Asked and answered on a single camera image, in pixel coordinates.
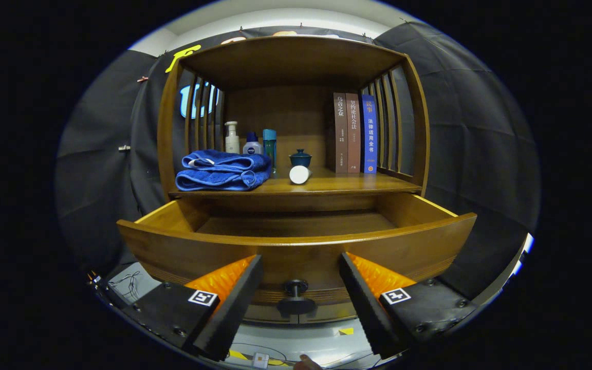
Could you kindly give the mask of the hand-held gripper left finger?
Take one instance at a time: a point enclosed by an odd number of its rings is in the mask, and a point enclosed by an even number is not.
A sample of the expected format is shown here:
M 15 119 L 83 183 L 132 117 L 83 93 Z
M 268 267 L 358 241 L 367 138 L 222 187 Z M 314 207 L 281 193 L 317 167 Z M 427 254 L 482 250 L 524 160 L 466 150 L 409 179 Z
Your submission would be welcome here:
M 176 349 L 223 361 L 262 277 L 256 254 L 200 277 L 198 287 L 161 283 L 122 311 Z

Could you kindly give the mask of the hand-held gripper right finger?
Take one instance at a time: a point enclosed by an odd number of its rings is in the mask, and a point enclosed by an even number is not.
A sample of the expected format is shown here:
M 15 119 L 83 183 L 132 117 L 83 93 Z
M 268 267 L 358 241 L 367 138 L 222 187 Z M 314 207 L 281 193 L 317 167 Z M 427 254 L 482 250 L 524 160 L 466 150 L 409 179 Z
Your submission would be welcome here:
M 350 253 L 341 254 L 339 274 L 372 352 L 382 359 L 435 346 L 477 310 L 437 279 L 416 283 Z

